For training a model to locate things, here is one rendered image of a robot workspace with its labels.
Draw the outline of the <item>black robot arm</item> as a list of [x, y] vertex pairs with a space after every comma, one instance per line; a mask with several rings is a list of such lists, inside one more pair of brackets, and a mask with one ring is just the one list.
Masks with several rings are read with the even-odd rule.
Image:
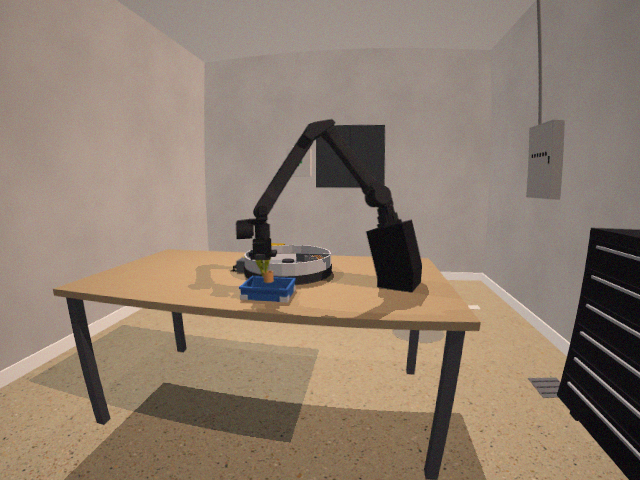
[[333, 119], [308, 124], [305, 129], [305, 131], [307, 131], [304, 131], [300, 136], [256, 204], [253, 214], [257, 219], [238, 220], [236, 222], [237, 239], [252, 239], [252, 236], [254, 236], [253, 225], [255, 225], [255, 237], [260, 238], [260, 240], [252, 240], [255, 259], [263, 260], [265, 259], [265, 253], [272, 252], [271, 238], [263, 240], [263, 238], [270, 237], [270, 224], [267, 224], [267, 215], [270, 213], [281, 192], [313, 144], [313, 141], [320, 136], [331, 146], [337, 156], [341, 159], [360, 185], [362, 192], [365, 192], [366, 204], [370, 207], [379, 208], [377, 209], [379, 215], [377, 218], [379, 221], [379, 224], [377, 225], [378, 228], [402, 223], [401, 219], [398, 220], [397, 212], [393, 210], [394, 207], [390, 189], [381, 185], [379, 181], [376, 181], [375, 178], [370, 175], [349, 145], [342, 138], [334, 124], [335, 122]]

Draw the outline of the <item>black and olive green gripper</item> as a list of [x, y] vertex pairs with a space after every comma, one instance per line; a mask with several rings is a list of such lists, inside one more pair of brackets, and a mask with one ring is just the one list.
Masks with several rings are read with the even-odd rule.
[[249, 252], [249, 257], [251, 258], [251, 260], [255, 260], [256, 264], [258, 265], [258, 267], [259, 267], [259, 269], [261, 271], [261, 275], [263, 277], [263, 272], [266, 273], [271, 257], [276, 257], [276, 254], [277, 254], [277, 250], [272, 250], [271, 253], [265, 253], [265, 259], [263, 259], [264, 260], [264, 269], [263, 270], [262, 270], [263, 262], [262, 262], [262, 260], [255, 259], [254, 254], [253, 254], [253, 250], [251, 250]]

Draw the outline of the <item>blue crate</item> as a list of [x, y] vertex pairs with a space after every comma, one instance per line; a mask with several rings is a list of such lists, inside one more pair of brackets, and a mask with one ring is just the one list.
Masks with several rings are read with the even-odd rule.
[[251, 276], [239, 287], [241, 291], [240, 300], [258, 300], [288, 303], [291, 295], [296, 290], [296, 278], [273, 278], [274, 281], [272, 283], [265, 283], [262, 276]]

